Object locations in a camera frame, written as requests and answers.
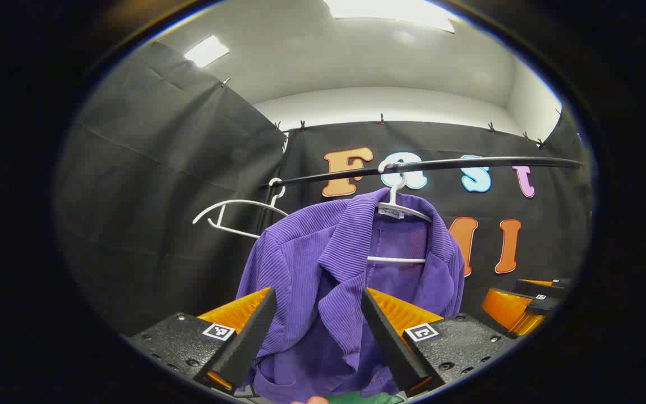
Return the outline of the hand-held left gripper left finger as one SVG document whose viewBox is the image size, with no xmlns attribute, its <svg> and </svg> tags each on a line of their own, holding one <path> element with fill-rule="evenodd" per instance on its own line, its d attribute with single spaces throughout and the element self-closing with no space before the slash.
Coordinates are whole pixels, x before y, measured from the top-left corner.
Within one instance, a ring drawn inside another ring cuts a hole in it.
<svg viewBox="0 0 646 404">
<path fill-rule="evenodd" d="M 177 312 L 126 340 L 182 378 L 235 393 L 248 383 L 276 310 L 276 291 L 265 287 L 205 314 Z"/>
</svg>

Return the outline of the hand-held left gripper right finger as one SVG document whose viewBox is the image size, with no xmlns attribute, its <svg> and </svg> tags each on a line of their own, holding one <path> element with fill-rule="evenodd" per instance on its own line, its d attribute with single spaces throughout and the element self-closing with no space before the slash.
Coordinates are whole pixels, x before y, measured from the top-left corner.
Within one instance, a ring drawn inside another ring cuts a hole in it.
<svg viewBox="0 0 646 404">
<path fill-rule="evenodd" d="M 393 381 L 408 397 L 428 397 L 470 378 L 518 342 L 465 314 L 453 319 L 368 288 L 361 310 Z"/>
</svg>

